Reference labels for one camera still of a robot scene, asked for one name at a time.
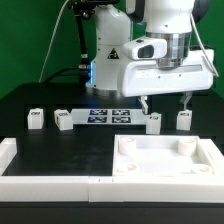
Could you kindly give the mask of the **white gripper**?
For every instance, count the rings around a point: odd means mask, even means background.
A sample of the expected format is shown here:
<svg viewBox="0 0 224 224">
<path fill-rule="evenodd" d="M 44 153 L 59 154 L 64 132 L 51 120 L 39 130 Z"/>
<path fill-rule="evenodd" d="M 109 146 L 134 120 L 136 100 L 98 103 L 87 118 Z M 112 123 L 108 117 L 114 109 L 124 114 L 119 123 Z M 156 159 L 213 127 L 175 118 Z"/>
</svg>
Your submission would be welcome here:
<svg viewBox="0 0 224 224">
<path fill-rule="evenodd" d="M 144 115 L 149 107 L 146 95 L 185 92 L 180 99 L 183 108 L 192 97 L 189 91 L 206 90 L 213 84 L 213 74 L 202 51 L 190 51 L 176 68 L 159 68 L 155 60 L 126 60 L 120 72 L 120 93 L 125 97 L 140 96 Z"/>
</svg>

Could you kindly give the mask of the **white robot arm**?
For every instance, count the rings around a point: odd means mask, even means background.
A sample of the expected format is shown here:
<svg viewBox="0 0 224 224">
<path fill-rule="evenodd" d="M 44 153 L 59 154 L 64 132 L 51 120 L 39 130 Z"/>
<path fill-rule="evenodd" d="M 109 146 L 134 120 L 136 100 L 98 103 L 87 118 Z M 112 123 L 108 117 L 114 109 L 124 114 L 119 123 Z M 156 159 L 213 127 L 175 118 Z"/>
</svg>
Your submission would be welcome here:
<svg viewBox="0 0 224 224">
<path fill-rule="evenodd" d="M 126 0 L 126 11 L 96 8 L 97 54 L 87 90 L 102 96 L 137 97 L 144 113 L 149 95 L 184 94 L 212 86 L 214 51 L 190 47 L 196 23 L 211 0 Z"/>
</svg>

